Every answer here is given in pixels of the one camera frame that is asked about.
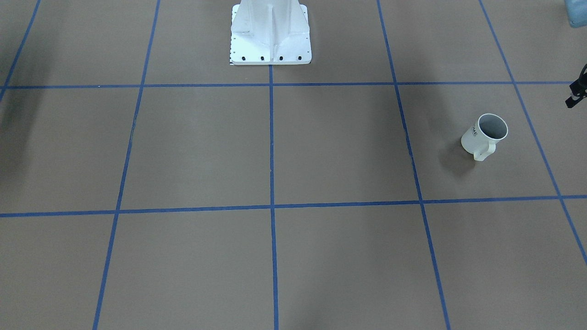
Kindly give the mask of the white ceramic mug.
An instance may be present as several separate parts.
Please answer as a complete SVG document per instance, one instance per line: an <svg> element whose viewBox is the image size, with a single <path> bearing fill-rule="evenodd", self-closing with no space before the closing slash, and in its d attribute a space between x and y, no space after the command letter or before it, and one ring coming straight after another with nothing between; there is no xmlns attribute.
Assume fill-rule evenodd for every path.
<svg viewBox="0 0 587 330"><path fill-rule="evenodd" d="M472 155L475 161L484 161L497 150L497 144L508 135L508 125L498 115L480 115L461 136L461 146Z"/></svg>

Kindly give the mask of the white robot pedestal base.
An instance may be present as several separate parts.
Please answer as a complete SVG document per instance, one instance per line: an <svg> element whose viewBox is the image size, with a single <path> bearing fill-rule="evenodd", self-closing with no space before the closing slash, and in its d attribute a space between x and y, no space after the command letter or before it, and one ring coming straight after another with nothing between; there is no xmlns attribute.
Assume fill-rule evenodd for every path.
<svg viewBox="0 0 587 330"><path fill-rule="evenodd" d="M231 65L312 62L308 8L299 1L242 0L231 13Z"/></svg>

